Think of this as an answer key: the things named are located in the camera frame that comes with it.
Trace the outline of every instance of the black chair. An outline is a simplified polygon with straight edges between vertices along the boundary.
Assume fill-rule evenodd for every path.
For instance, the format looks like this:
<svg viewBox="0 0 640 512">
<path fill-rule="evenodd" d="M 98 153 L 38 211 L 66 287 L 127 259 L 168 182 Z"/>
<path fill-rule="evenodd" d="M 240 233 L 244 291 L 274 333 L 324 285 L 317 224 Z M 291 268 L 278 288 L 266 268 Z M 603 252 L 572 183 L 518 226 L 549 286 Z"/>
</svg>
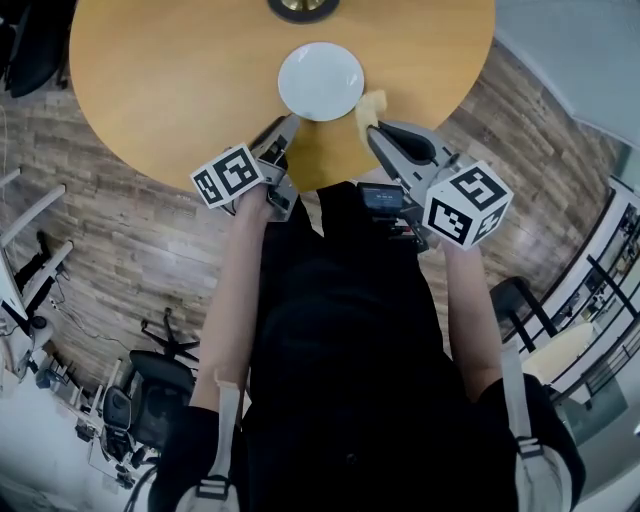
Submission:
<svg viewBox="0 0 640 512">
<path fill-rule="evenodd" d="M 62 76 L 69 53 L 69 32 L 76 0 L 33 0 L 22 12 L 12 37 L 7 23 L 0 31 L 0 57 L 4 57 L 5 89 L 13 98 L 44 85 L 56 72 L 56 84 L 67 86 Z M 7 61 L 7 45 L 11 53 Z"/>
<path fill-rule="evenodd" d="M 167 339 L 162 339 L 160 336 L 149 332 L 147 327 L 149 327 L 149 322 L 146 319 L 143 319 L 140 322 L 141 332 L 146 334 L 155 341 L 158 345 L 160 345 L 163 349 L 163 352 L 166 356 L 170 358 L 174 358 L 176 356 L 184 357 L 185 359 L 189 359 L 190 361 L 198 362 L 198 358 L 192 356 L 187 352 L 187 350 L 194 349 L 200 346 L 199 341 L 195 341 L 193 343 L 179 343 L 176 340 L 176 337 L 171 329 L 171 325 L 169 324 L 169 318 L 171 318 L 171 308 L 165 308 L 164 317 L 162 318 L 162 323 L 164 324 L 164 331 Z"/>
<path fill-rule="evenodd" d="M 510 277 L 494 286 L 491 289 L 491 302 L 498 322 L 509 319 L 529 352 L 533 352 L 536 346 L 518 317 L 518 310 L 525 304 L 529 305 L 532 313 L 540 320 L 549 337 L 553 338 L 558 334 L 558 329 L 533 296 L 529 283 L 523 277 Z"/>
<path fill-rule="evenodd" d="M 132 371 L 123 386 L 105 393 L 102 448 L 119 464 L 133 459 L 136 467 L 146 448 L 164 447 L 172 418 L 189 403 L 195 378 L 188 366 L 165 354 L 132 350 L 129 358 Z M 134 453 L 136 443 L 143 448 Z"/>
</svg>

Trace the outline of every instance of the cable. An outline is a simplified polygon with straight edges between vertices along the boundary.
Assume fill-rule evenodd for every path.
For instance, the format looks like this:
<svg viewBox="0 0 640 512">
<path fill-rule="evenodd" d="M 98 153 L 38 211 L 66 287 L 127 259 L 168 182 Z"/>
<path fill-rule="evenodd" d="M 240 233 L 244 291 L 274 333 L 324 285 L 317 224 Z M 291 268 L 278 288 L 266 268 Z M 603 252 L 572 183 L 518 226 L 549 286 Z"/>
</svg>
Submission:
<svg viewBox="0 0 640 512">
<path fill-rule="evenodd" d="M 13 329 L 11 329 L 11 332 L 8 332 L 7 334 L 0 334 L 0 336 L 2 336 L 3 338 L 8 338 L 9 336 L 11 336 L 13 334 L 13 332 L 20 327 L 19 325 L 15 325 Z"/>
<path fill-rule="evenodd" d="M 138 501 L 138 496 L 140 495 L 140 490 L 142 489 L 142 486 L 147 482 L 147 480 L 149 480 L 149 478 L 151 478 L 154 475 L 154 473 L 157 470 L 158 470 L 158 466 L 153 466 L 152 468 L 149 468 L 147 472 L 140 477 L 140 480 L 138 480 L 138 483 L 133 488 L 133 492 L 129 497 L 129 501 L 127 501 L 127 504 L 124 506 L 123 512 L 133 512 L 136 506 L 136 501 Z"/>
<path fill-rule="evenodd" d="M 62 291 L 62 286 L 60 286 L 60 281 L 58 281 L 58 276 L 56 276 L 56 283 L 58 283 L 58 290 L 60 290 L 60 295 L 62 295 L 62 301 L 58 302 L 58 306 L 59 306 L 60 304 L 64 304 L 65 302 L 67 302 L 67 298 L 64 296 L 64 292 Z"/>
<path fill-rule="evenodd" d="M 111 337 L 109 337 L 109 336 L 103 336 L 102 334 L 89 334 L 89 333 L 86 331 L 86 329 L 85 329 L 82 325 L 80 325 L 80 323 L 78 323 L 78 321 L 77 321 L 77 320 L 76 320 L 76 319 L 71 315 L 71 313 L 70 313 L 70 312 L 65 311 L 65 310 L 63 310 L 63 309 L 58 309 L 58 311 L 60 311 L 60 313 L 62 313 L 62 314 L 64 314 L 64 315 L 67 315 L 67 317 L 68 317 L 68 318 L 70 318 L 70 319 L 71 319 L 71 321 L 72 321 L 74 324 L 76 324 L 76 327 L 78 327 L 78 329 L 80 329 L 80 330 L 84 333 L 84 335 L 85 335 L 85 336 L 87 336 L 87 337 L 89 337 L 89 338 L 91 338 L 91 339 L 94 339 L 94 340 L 96 340 L 96 339 L 98 339 L 98 338 L 101 338 L 101 339 L 106 340 L 106 341 L 115 341 L 115 342 L 116 342 L 116 343 L 118 343 L 122 348 L 124 348 L 127 352 L 131 351 L 131 349 L 130 349 L 129 347 L 127 347 L 124 343 L 122 343 L 118 338 L 111 338 Z"/>
<path fill-rule="evenodd" d="M 60 289 L 60 294 L 62 295 L 62 302 L 58 302 L 56 303 L 56 306 L 59 306 L 61 304 L 64 304 L 67 301 L 67 298 L 64 295 L 64 292 L 62 291 L 62 286 L 60 286 L 60 281 L 58 281 L 58 276 L 56 276 L 56 283 L 58 283 L 58 288 Z M 85 336 L 91 338 L 91 339 L 98 339 L 101 338 L 103 340 L 106 341 L 115 341 L 116 343 L 118 343 L 122 348 L 124 348 L 127 352 L 131 351 L 131 349 L 129 347 L 127 347 L 124 343 L 122 343 L 118 338 L 111 338 L 109 336 L 103 336 L 102 334 L 98 333 L 98 334 L 89 334 L 87 332 L 87 330 L 84 328 L 84 322 L 82 322 L 82 324 L 80 324 L 80 322 L 78 322 L 73 315 L 78 316 L 71 308 L 69 308 L 68 306 L 65 306 L 66 308 L 69 309 L 69 311 L 65 311 L 62 308 L 57 308 L 58 311 L 60 311 L 61 314 L 66 315 L 68 318 L 71 319 L 71 321 L 76 324 L 76 327 L 78 329 L 80 329 Z"/>
</svg>

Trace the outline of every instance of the desk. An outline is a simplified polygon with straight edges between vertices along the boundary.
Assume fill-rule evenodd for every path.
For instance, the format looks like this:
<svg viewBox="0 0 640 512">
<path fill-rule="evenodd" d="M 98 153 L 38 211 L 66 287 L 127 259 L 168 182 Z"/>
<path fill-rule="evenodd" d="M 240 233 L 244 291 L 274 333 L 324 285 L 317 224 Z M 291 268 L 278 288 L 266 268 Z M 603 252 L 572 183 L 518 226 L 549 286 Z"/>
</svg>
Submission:
<svg viewBox="0 0 640 512">
<path fill-rule="evenodd" d="M 584 323 L 554 336 L 523 364 L 525 373 L 535 375 L 543 384 L 551 384 L 589 346 L 593 325 Z"/>
<path fill-rule="evenodd" d="M 491 45 L 494 0 L 343 0 L 326 20 L 293 25 L 266 0 L 80 0 L 70 64 L 98 137 L 147 176 L 193 191 L 189 174 L 250 143 L 287 114 L 277 86 L 297 47 L 330 41 L 384 89 L 388 118 L 434 129 L 462 102 Z M 305 122 L 289 153 L 301 191 L 377 167 L 354 114 Z"/>
</svg>

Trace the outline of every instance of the black shirt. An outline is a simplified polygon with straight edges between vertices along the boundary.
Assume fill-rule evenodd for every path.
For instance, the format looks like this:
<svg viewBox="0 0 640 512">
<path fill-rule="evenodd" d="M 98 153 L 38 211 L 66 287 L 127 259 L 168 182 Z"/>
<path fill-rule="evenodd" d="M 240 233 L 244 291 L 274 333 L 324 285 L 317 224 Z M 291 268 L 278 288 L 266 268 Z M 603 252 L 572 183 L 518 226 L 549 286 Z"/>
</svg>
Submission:
<svg viewBox="0 0 640 512">
<path fill-rule="evenodd" d="M 345 237 L 340 247 L 311 238 L 295 261 L 271 258 L 282 268 L 262 283 L 252 405 L 232 450 L 241 510 L 516 510 L 502 382 L 477 403 L 466 397 L 415 252 L 349 255 Z M 575 504 L 585 478 L 576 447 L 531 376 L 526 392 L 533 436 L 566 461 Z M 208 474 L 217 430 L 212 411 L 175 419 L 149 510 L 174 510 Z"/>
</svg>

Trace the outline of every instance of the hand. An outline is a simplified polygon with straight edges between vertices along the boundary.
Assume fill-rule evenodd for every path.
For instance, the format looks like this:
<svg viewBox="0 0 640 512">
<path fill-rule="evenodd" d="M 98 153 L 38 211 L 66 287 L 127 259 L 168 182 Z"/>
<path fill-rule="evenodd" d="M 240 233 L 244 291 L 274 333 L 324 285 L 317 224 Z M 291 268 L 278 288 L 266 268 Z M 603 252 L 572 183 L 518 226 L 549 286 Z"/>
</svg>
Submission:
<svg viewBox="0 0 640 512">
<path fill-rule="evenodd" d="M 236 217 L 252 223 L 266 225 L 273 214 L 273 206 L 267 201 L 267 185 L 257 185 L 238 198 Z"/>
</svg>

